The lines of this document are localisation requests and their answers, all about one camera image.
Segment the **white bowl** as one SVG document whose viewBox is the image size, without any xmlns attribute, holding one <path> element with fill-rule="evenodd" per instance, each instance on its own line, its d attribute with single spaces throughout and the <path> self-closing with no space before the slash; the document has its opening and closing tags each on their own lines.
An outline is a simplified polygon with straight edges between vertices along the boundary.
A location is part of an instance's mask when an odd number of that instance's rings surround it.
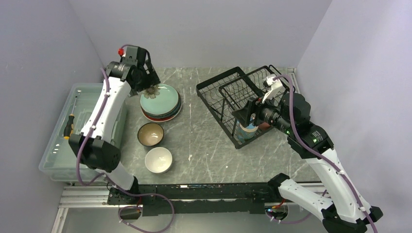
<svg viewBox="0 0 412 233">
<path fill-rule="evenodd" d="M 164 147 L 151 149 L 145 156 L 146 168 L 155 174 L 167 172 L 172 166 L 172 154 Z"/>
</svg>

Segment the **light blue flower plate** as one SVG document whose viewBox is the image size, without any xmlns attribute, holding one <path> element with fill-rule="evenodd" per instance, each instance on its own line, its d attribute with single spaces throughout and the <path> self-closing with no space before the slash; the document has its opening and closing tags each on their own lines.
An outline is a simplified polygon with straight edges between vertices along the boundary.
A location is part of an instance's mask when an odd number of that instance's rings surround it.
<svg viewBox="0 0 412 233">
<path fill-rule="evenodd" d="M 174 87 L 161 83 L 145 90 L 139 101 L 145 112 L 160 116 L 172 111 L 177 106 L 179 94 Z"/>
</svg>

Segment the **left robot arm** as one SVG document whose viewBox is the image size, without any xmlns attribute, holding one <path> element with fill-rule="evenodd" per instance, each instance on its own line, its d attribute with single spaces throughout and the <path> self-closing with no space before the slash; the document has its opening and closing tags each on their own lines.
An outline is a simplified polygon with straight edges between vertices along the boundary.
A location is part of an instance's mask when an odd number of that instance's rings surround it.
<svg viewBox="0 0 412 233">
<path fill-rule="evenodd" d="M 83 186 L 105 176 L 128 204 L 141 195 L 138 179 L 122 165 L 120 149 L 111 144 L 112 132 L 126 98 L 160 84 L 150 53 L 139 46 L 123 45 L 120 60 L 101 68 L 103 87 L 90 119 L 69 145 L 76 155 L 76 178 Z"/>
</svg>

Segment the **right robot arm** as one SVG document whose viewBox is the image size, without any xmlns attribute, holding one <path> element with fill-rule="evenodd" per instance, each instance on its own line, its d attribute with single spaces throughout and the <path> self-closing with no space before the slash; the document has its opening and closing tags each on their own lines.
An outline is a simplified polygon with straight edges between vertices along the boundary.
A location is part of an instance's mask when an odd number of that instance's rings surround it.
<svg viewBox="0 0 412 233">
<path fill-rule="evenodd" d="M 252 99 L 232 112 L 242 126 L 265 122 L 283 132 L 290 147 L 316 172 L 329 194 L 328 198 L 321 196 L 280 173 L 268 182 L 269 198 L 284 198 L 300 205 L 329 233 L 364 233 L 368 227 L 377 232 L 381 209 L 370 205 L 357 191 L 326 131 L 310 121 L 310 109 L 301 94 L 286 93 L 277 106 Z"/>
</svg>

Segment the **black wire dish rack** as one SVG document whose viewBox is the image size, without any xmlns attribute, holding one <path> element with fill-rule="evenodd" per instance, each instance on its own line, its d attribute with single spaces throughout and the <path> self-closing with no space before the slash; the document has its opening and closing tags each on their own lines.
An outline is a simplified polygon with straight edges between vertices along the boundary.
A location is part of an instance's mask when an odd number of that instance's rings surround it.
<svg viewBox="0 0 412 233">
<path fill-rule="evenodd" d="M 263 80 L 271 74 L 282 73 L 273 65 L 262 66 L 249 73 L 245 73 L 240 67 L 235 67 L 196 85 L 197 95 L 236 149 L 248 145 L 273 129 L 262 126 L 257 128 L 250 139 L 240 139 L 241 127 L 232 115 L 233 111 L 244 107 L 249 99 L 264 96 Z"/>
</svg>

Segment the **blue mug orange inside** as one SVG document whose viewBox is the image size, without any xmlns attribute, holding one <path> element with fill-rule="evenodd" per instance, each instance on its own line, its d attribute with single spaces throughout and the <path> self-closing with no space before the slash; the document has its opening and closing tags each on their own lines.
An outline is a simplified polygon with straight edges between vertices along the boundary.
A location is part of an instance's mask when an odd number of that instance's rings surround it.
<svg viewBox="0 0 412 233">
<path fill-rule="evenodd" d="M 253 123 L 249 124 L 247 127 L 244 127 L 240 124 L 239 121 L 237 121 L 236 138 L 241 143 L 244 143 L 252 139 L 257 131 L 258 126 L 254 126 Z"/>
</svg>

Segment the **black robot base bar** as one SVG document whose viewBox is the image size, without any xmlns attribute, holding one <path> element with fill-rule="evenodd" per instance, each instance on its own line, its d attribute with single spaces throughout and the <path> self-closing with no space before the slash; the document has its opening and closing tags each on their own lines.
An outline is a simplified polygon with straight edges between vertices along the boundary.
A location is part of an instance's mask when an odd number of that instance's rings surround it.
<svg viewBox="0 0 412 233">
<path fill-rule="evenodd" d="M 141 184 L 143 196 L 131 197 L 109 189 L 109 206 L 138 205 L 143 216 L 161 214 L 236 213 L 264 214 L 283 198 L 267 183 Z"/>
</svg>

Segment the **pink mug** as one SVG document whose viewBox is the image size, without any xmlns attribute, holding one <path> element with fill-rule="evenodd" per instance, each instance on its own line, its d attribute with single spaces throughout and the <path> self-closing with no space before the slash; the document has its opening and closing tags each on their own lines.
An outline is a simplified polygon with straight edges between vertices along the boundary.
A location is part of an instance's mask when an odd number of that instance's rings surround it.
<svg viewBox="0 0 412 233">
<path fill-rule="evenodd" d="M 259 124 L 258 128 L 259 128 L 261 131 L 266 131 L 266 130 L 268 130 L 269 128 L 271 128 L 271 125 L 268 124 L 268 123 L 266 123 L 266 122 L 262 122 L 261 124 Z"/>
</svg>

